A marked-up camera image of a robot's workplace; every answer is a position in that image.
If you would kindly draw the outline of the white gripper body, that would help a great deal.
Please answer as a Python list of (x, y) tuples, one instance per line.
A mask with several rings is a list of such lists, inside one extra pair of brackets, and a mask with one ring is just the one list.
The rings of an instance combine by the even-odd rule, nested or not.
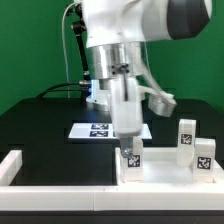
[(142, 130), (142, 106), (135, 77), (118, 76), (109, 81), (111, 119), (118, 138), (138, 136)]

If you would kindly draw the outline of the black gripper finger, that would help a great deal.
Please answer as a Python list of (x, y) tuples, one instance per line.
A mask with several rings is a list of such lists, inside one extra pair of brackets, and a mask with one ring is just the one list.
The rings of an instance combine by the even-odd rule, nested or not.
[(133, 156), (133, 138), (120, 139), (120, 152), (123, 158), (131, 158)]

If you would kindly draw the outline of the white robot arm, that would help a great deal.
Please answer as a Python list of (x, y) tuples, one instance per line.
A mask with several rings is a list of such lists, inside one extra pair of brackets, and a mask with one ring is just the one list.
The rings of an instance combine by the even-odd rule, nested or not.
[(130, 158), (142, 131), (142, 93), (157, 115), (169, 117), (176, 106), (146, 67), (144, 44), (196, 37), (210, 21), (212, 0), (82, 0), (82, 13), (121, 155)]

